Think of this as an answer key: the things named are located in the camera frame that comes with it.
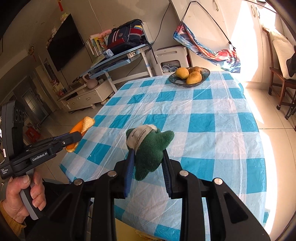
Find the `left hand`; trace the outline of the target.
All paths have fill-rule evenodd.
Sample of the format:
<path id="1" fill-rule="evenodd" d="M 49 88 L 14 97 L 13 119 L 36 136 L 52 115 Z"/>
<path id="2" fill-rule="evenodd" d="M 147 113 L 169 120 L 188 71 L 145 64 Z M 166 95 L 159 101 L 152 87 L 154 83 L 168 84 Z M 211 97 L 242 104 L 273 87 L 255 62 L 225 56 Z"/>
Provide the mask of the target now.
<path id="1" fill-rule="evenodd" d="M 41 211 L 46 206 L 45 188 L 41 175 L 37 171 L 34 172 L 32 180 L 25 175 L 14 179 L 11 177 L 8 181 L 6 198 L 2 204 L 5 212 L 17 223 L 23 223 L 30 215 L 21 200 L 20 192 L 28 188 L 32 182 L 34 184 L 30 191 L 32 204 Z"/>

